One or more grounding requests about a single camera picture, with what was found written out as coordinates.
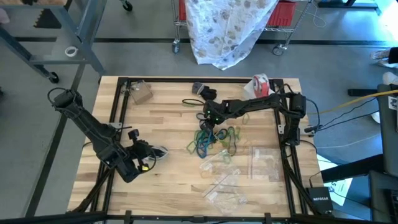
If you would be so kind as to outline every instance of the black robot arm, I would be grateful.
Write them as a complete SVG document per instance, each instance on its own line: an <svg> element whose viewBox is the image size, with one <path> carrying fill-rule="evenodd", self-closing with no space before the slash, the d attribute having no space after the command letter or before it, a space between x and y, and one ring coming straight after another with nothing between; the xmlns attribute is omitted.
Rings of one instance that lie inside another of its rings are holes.
<svg viewBox="0 0 398 224"><path fill-rule="evenodd" d="M284 108L280 103L282 97L289 99L289 108ZM252 100L223 100L221 103L207 100L203 107L206 120L201 123L200 127L205 131L212 131L216 124L221 124L226 119L238 118L247 112L270 108L277 109L290 118L285 125L284 142L293 146L298 145L300 142L299 123L306 112L306 98L300 93L284 93L282 95L273 93Z"/></svg>
<svg viewBox="0 0 398 224"><path fill-rule="evenodd" d="M100 161L109 169L116 168L125 182L131 182L139 174L148 169L143 158L153 153L148 142L137 140L138 130L129 133L133 145L123 147L120 143L120 130L111 125L101 124L84 107L81 95L74 90L65 90L52 101L48 99L56 111L70 118L93 143L93 149ZM133 159L139 166L135 167Z"/></svg>

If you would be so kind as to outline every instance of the yellow cable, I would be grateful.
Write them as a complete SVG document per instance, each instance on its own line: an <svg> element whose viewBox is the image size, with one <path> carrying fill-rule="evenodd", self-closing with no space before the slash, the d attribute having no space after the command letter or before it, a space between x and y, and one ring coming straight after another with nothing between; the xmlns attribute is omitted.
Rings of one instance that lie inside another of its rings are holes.
<svg viewBox="0 0 398 224"><path fill-rule="evenodd" d="M390 95L390 94L393 94L393 93L398 93L398 90L391 90L391 91L385 91L385 92L382 92L382 93L370 94L370 95L368 95L368 96L362 96L362 97L359 97L358 99L351 100L351 101L349 101L349 102L347 102L347 103L343 103L342 105L336 106L335 108L332 108L332 109L330 109L330 110L321 111L321 112L319 112L319 114L329 113L329 112L331 112L331 111L334 111L334 110L343 108L343 107L348 106L348 105L352 105L353 103L357 103L357 102L359 102L359 101L361 101L361 100L365 100L365 99L368 99L368 98L370 98L370 97L377 97L377 96Z"/></svg>

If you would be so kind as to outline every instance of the tape roll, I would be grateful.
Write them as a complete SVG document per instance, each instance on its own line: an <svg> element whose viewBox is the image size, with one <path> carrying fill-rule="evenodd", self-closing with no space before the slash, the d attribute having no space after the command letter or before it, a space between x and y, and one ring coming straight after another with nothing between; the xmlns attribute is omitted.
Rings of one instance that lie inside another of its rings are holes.
<svg viewBox="0 0 398 224"><path fill-rule="evenodd" d="M71 47L68 47L68 48L65 49L65 54L68 57L76 56L77 52L78 52L78 49L76 47L74 47L74 46L71 46Z"/></svg>

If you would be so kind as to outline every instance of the caster wheel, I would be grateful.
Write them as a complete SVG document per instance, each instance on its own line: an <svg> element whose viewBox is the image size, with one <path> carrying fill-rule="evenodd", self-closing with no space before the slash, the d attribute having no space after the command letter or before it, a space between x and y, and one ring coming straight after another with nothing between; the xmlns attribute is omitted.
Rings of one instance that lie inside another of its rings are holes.
<svg viewBox="0 0 398 224"><path fill-rule="evenodd" d="M173 53L177 54L180 52L180 43L173 43Z"/></svg>
<svg viewBox="0 0 398 224"><path fill-rule="evenodd" d="M126 5L123 4L123 9L126 10L127 12L132 11L132 5L128 1L126 1Z"/></svg>
<svg viewBox="0 0 398 224"><path fill-rule="evenodd" d="M272 53L273 53L274 55L276 55L276 56L281 56L282 54L284 54L284 49L281 48L281 47L275 46L275 47L272 49Z"/></svg>
<svg viewBox="0 0 398 224"><path fill-rule="evenodd" d="M54 78L49 78L51 83L58 83L60 81L58 75L55 72L51 73L53 76L55 76Z"/></svg>

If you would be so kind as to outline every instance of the concrete floor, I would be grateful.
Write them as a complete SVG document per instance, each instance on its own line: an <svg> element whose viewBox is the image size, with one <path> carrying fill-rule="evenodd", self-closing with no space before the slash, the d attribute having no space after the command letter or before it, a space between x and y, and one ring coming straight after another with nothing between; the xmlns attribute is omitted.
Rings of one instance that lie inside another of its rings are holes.
<svg viewBox="0 0 398 224"><path fill-rule="evenodd" d="M134 7L134 14L127 14L118 1L108 1L98 37L173 37L168 1L135 1ZM159 13L154 14L153 18L145 18L146 10ZM38 12L11 11L12 22L5 28L13 35L52 37L58 33L57 30L33 28L30 20L17 16L20 13L30 13L34 18ZM312 18L307 15L295 39L392 40L372 10L319 9L318 13L328 25L322 29L316 28ZM281 37L264 34L262 38ZM53 43L24 42L23 45L35 54L48 54ZM395 72L379 67L369 59L370 52L379 49L374 47L291 45L281 57L272 55L272 48L273 45L256 45L245 60L222 72L212 65L197 65L188 44L182 44L181 52L177 55L171 52L170 44L93 46L108 75L251 77L266 73L269 77L299 78L303 93L317 102L320 110L352 100L346 94L348 88L375 88L382 82L384 72ZM7 202L0 204L0 218L15 218L24 214L59 118L45 96L55 86L70 87L77 66L47 68L60 75L58 85L50 84L0 45L0 85L6 94L0 102L0 148L3 154L0 157L0 179L3 180L0 200ZM97 80L96 72L86 66L78 91L83 95L88 110L93 108ZM346 117L359 116L376 109L376 102L372 102ZM347 110L349 108L323 114L322 123ZM311 116L310 121L315 124L316 116ZM315 142L318 147L344 145L379 132L379 125L367 117L319 132ZM73 123L68 122L37 215L63 213L66 210L83 141L84 135ZM331 161L351 162L381 151L381 138L378 136L349 148L320 149L319 153ZM348 198L366 202L368 197L367 177L355 178ZM369 209L349 200L343 207L336 205L335 208L359 218L370 218Z"/></svg>

